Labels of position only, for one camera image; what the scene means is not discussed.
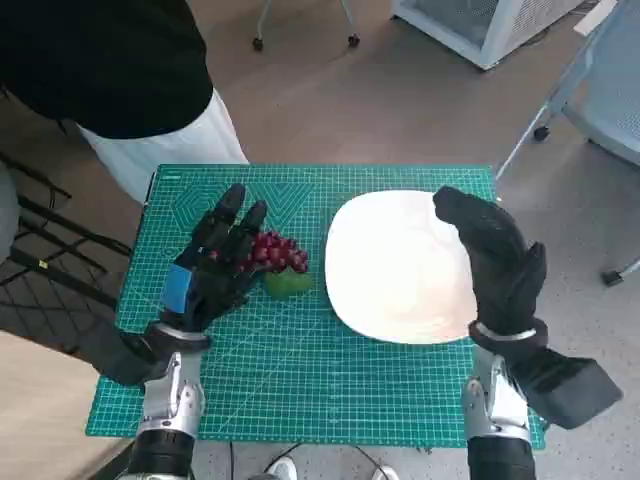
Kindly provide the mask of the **black gloved robot right hand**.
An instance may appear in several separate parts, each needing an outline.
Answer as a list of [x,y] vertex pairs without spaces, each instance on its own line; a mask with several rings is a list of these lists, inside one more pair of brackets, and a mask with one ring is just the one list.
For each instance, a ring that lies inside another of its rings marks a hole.
[[438,219],[453,225],[465,247],[477,302],[477,320],[501,336],[539,329],[536,303],[547,275],[546,248],[529,245],[499,205],[453,187],[434,195]]

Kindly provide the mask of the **bare black robot left hand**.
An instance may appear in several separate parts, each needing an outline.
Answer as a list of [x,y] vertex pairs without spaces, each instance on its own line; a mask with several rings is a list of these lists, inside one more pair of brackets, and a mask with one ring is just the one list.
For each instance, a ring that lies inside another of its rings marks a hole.
[[239,218],[245,194],[243,185],[232,185],[194,227],[169,268],[162,323],[201,333],[244,302],[255,274],[251,254],[267,214],[266,203],[258,200]]

